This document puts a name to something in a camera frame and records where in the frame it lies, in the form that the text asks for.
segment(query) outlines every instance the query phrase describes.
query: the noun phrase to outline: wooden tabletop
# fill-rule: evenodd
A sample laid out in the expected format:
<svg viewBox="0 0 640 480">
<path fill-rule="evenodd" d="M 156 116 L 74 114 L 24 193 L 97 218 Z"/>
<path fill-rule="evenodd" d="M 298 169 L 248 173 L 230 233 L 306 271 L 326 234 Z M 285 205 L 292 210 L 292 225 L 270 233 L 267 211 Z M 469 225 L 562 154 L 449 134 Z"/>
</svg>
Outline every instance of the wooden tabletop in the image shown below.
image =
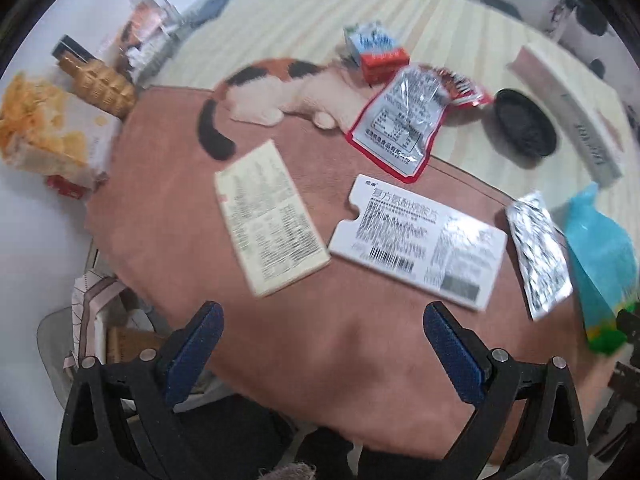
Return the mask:
<svg viewBox="0 0 640 480">
<path fill-rule="evenodd" d="M 597 206 L 629 232 L 638 251 L 640 162 L 618 94 L 540 32 L 471 0 L 231 0 L 219 19 L 196 31 L 166 64 L 156 84 L 213 88 L 245 65 L 270 57 L 324 64 L 337 57 L 345 25 L 370 20 L 381 20 L 413 62 L 446 66 L 494 93 L 515 88 L 531 94 L 507 65 L 524 44 L 538 45 L 622 136 L 625 176 L 602 190 Z M 559 147 L 533 168 L 487 121 L 471 116 L 443 127 L 432 153 L 511 197 L 539 189 L 554 213 L 592 179 L 548 115 L 559 132 Z"/>
</svg>

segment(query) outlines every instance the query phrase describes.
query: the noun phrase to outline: metal screw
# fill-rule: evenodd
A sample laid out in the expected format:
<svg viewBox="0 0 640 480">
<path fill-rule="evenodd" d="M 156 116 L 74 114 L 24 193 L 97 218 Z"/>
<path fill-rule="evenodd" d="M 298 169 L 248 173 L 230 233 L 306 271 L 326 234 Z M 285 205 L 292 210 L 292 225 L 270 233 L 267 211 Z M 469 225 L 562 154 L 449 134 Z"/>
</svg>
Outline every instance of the metal screw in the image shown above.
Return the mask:
<svg viewBox="0 0 640 480">
<path fill-rule="evenodd" d="M 85 357 L 82 359 L 82 368 L 91 368 L 95 365 L 95 357 L 90 355 L 89 357 Z"/>
<path fill-rule="evenodd" d="M 145 348 L 140 352 L 141 361 L 152 361 L 156 358 L 156 351 L 153 348 Z"/>
<path fill-rule="evenodd" d="M 509 354 L 507 353 L 506 350 L 503 350 L 502 348 L 496 348 L 491 352 L 491 355 L 499 363 L 503 363 L 505 361 L 508 361 L 509 359 Z"/>
<path fill-rule="evenodd" d="M 566 368 L 566 361 L 562 359 L 560 356 L 554 357 L 553 359 L 551 359 L 551 362 L 557 368 L 560 368 L 560 369 Z"/>
</svg>

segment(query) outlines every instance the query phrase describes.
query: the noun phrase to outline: black patch on cat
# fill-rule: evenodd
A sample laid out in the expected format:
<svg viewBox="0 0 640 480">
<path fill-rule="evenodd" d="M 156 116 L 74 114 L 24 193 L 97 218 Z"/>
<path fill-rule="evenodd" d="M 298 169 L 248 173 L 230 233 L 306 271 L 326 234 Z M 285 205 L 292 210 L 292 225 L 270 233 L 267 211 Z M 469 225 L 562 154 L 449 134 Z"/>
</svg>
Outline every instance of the black patch on cat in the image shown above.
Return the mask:
<svg viewBox="0 0 640 480">
<path fill-rule="evenodd" d="M 227 160 L 236 152 L 236 144 L 227 139 L 214 126 L 213 117 L 216 113 L 216 102 L 208 99 L 200 111 L 198 119 L 198 140 L 204 151 L 216 160 Z"/>
<path fill-rule="evenodd" d="M 302 77 L 309 74 L 317 74 L 322 69 L 318 65 L 306 61 L 294 61 L 289 65 L 289 76 L 291 78 Z"/>
<path fill-rule="evenodd" d="M 240 86 L 244 83 L 248 83 L 249 81 L 253 81 L 254 79 L 264 77 L 268 73 L 269 71 L 266 68 L 247 66 L 237 74 L 233 74 L 229 79 L 226 80 L 226 83 L 229 86 Z"/>
</svg>

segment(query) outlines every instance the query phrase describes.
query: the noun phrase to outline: black oval object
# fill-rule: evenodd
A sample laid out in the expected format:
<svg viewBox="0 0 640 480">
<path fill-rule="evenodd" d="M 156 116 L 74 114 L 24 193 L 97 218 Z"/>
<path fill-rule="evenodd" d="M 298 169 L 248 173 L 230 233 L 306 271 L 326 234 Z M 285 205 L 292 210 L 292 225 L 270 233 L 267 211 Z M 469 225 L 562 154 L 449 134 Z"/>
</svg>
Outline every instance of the black oval object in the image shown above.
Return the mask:
<svg viewBox="0 0 640 480">
<path fill-rule="evenodd" d="M 558 134 L 535 102 L 517 90 L 500 90 L 495 96 L 495 116 L 503 134 L 520 153 L 534 158 L 551 155 Z"/>
</svg>

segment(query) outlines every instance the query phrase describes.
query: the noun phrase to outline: blue gripper pad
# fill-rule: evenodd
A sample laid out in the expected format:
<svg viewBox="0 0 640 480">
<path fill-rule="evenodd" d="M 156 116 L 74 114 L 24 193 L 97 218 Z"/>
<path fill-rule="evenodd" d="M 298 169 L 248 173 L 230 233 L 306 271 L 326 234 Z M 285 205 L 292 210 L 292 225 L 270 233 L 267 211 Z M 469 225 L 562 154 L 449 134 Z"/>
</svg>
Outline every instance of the blue gripper pad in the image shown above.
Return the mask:
<svg viewBox="0 0 640 480">
<path fill-rule="evenodd" d="M 424 309 L 422 325 L 460 400 L 477 408 L 484 401 L 482 370 L 434 306 Z"/>
<path fill-rule="evenodd" d="M 222 307 L 210 302 L 209 311 L 200 321 L 172 361 L 166 375 L 164 402 L 174 407 L 189 396 L 200 372 L 218 344 L 225 327 Z"/>
</svg>

